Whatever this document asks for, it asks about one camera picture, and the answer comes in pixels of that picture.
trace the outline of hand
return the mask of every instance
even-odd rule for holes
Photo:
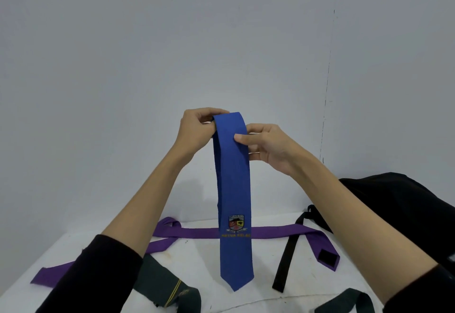
[[[234,139],[248,145],[250,161],[264,161],[286,175],[292,174],[295,155],[305,151],[299,144],[274,124],[248,124],[247,132],[236,134]]]
[[[191,161],[194,154],[202,149],[216,131],[213,115],[229,113],[218,108],[187,109],[180,120],[177,139],[172,150]]]

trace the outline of blue necktie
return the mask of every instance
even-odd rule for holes
[[[247,128],[240,113],[214,119],[221,277],[236,291],[254,278],[248,147],[234,140],[234,134],[247,134]]]

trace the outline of left hand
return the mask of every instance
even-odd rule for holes
[[[218,108],[187,109],[180,120],[177,139],[173,150],[181,154],[187,162],[191,161],[194,154],[202,149],[216,131],[213,115],[229,113]]]

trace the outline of yellow stripe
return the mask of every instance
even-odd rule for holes
[[[168,304],[172,301],[172,299],[174,298],[174,295],[175,295],[177,289],[179,288],[181,282],[182,282],[182,280],[179,279],[178,282],[177,282],[177,284],[175,285],[175,288],[174,288],[173,292],[171,293],[171,295],[170,295],[170,297],[169,297],[169,299],[168,299],[168,302],[166,302],[166,304],[164,305],[164,307],[167,307]]]

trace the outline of black sleeve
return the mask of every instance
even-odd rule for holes
[[[454,296],[455,277],[438,265],[398,292],[385,304],[383,312],[448,312]]]
[[[120,312],[141,265],[130,247],[97,235],[36,312]]]

